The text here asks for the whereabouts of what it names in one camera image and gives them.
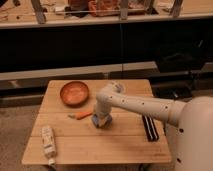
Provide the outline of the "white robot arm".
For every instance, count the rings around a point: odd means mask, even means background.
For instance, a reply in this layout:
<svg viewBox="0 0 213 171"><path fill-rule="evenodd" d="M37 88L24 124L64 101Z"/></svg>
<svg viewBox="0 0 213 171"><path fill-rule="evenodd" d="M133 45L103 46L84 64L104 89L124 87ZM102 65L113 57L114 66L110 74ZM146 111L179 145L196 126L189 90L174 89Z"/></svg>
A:
<svg viewBox="0 0 213 171"><path fill-rule="evenodd" d="M178 128L174 171L213 171L213 97L188 102L129 96L123 86L110 82L96 94L92 121L97 128L112 121L113 107L164 121Z"/></svg>

